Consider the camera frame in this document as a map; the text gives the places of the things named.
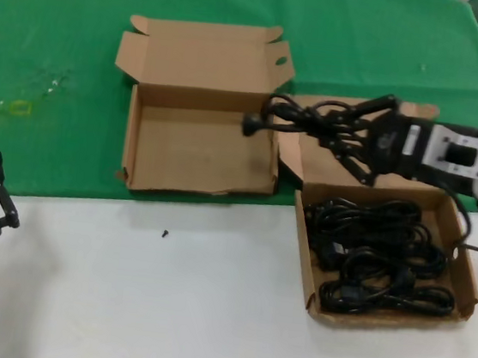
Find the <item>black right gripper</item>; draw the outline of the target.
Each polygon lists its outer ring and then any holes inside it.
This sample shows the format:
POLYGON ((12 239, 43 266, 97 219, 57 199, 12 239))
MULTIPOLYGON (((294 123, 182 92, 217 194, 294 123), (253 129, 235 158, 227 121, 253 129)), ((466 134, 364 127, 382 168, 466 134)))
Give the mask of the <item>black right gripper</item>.
POLYGON ((313 109, 322 125, 338 132, 322 135, 318 144, 330 150, 362 185, 374 186, 378 175, 388 173, 427 182, 429 173, 422 159, 434 127, 432 120, 394 112, 376 117, 370 126, 363 119, 383 111, 397 111, 398 105, 399 99, 394 95, 351 105, 339 100, 318 102, 313 109), (366 139, 353 135, 367 128, 366 139))

